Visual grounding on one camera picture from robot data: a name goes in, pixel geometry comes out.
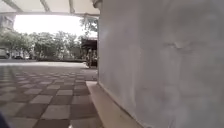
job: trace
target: white wall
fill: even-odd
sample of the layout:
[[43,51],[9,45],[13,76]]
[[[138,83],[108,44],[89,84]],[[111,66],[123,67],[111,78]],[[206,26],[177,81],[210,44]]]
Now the white wall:
[[224,127],[224,1],[104,0],[99,82],[145,127]]

